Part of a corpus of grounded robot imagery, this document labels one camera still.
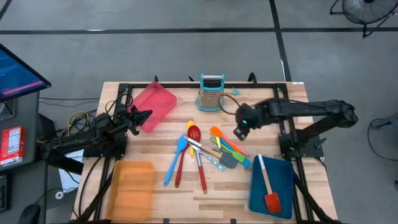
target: mouse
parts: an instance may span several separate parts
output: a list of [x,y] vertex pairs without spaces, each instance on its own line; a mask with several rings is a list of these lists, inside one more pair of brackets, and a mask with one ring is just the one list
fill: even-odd
[[21,213],[18,224],[37,224],[39,222],[40,206],[28,205]]

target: green spatula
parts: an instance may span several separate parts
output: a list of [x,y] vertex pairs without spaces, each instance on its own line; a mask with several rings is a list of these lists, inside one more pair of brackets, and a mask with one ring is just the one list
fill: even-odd
[[[214,142],[217,144],[217,140],[216,138],[211,137],[210,141]],[[230,153],[232,153],[232,156],[239,162],[243,162],[245,160],[245,156],[244,154],[241,154],[240,152],[236,152],[236,151],[232,151],[230,150],[228,147],[226,147],[224,144],[221,143],[221,147],[225,150],[228,151]]]

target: cheese grater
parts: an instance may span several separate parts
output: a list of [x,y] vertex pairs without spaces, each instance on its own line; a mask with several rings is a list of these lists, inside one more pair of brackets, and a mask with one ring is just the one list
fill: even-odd
[[200,90],[197,96],[197,106],[205,111],[218,111],[218,100],[220,95],[224,94],[224,74],[200,76]]

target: blue tray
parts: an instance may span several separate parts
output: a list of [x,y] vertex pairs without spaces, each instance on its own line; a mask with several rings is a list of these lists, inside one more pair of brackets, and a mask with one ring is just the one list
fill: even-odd
[[272,191],[279,196],[282,211],[270,213],[264,196],[267,193],[266,184],[261,172],[258,155],[253,159],[250,183],[249,209],[252,212],[272,215],[278,218],[291,219],[293,206],[293,165],[289,161],[273,159],[263,156]]

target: desk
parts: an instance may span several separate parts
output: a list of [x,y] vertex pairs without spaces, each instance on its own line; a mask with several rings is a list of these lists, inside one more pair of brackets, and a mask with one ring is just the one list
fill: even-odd
[[[47,164],[44,161],[33,163],[36,159],[36,131],[39,123],[39,93],[31,93],[17,99],[16,116],[0,121],[0,133],[15,126],[25,127],[25,152],[21,167],[7,166],[0,172],[11,175],[11,207],[0,213],[0,220],[17,223],[23,209],[35,203],[47,190]],[[45,201],[39,201],[41,207],[39,223],[45,223]]]
[[[98,113],[104,112],[107,102],[116,99],[119,84],[119,82],[104,83]],[[286,83],[286,85],[290,99],[308,101],[303,84]],[[243,166],[239,164],[235,169],[226,169],[222,172],[210,164],[208,160],[202,159],[208,191],[207,194],[204,194],[200,185],[196,158],[191,158],[189,153],[186,153],[180,187],[177,189],[174,187],[178,162],[169,185],[163,186],[164,177],[175,155],[177,139],[181,134],[186,133],[187,121],[189,120],[193,120],[201,129],[201,142],[204,145],[213,145],[209,140],[209,129],[212,126],[218,126],[224,133],[227,133],[232,142],[250,153],[251,161],[258,153],[278,159],[282,158],[277,140],[277,135],[280,132],[278,125],[264,126],[261,129],[251,131],[248,138],[241,142],[233,134],[233,129],[236,127],[234,116],[222,111],[204,112],[197,108],[195,104],[197,88],[169,88],[168,90],[177,96],[176,108],[150,134],[141,131],[140,135],[133,136],[128,132],[126,155],[123,158],[128,161],[152,161],[154,163],[153,211],[151,219],[147,223],[162,223],[164,218],[169,218],[171,223],[229,223],[233,218],[237,219],[238,223],[294,223],[294,217],[291,220],[281,220],[248,210],[251,170],[244,170]],[[239,90],[240,94],[236,96],[237,101],[249,105],[274,97],[274,92],[271,89],[239,88]],[[141,91],[142,88],[133,89],[133,98]],[[226,88],[224,92],[232,93],[232,89]],[[226,100],[225,110],[235,111],[235,109],[236,105],[232,101]],[[312,118],[295,118],[294,122],[296,128],[301,129],[307,127],[313,120]],[[95,158],[91,158],[85,161],[75,210],[78,209],[81,186],[95,160]],[[325,168],[312,158],[303,158],[303,164],[308,189],[314,199],[326,214],[332,218],[337,218]],[[88,179],[83,194],[82,209],[86,208],[96,195],[102,170],[103,159],[96,165]],[[300,192],[298,194],[302,218],[307,219],[303,198]],[[104,218],[107,198],[108,194],[104,196],[101,218]]]

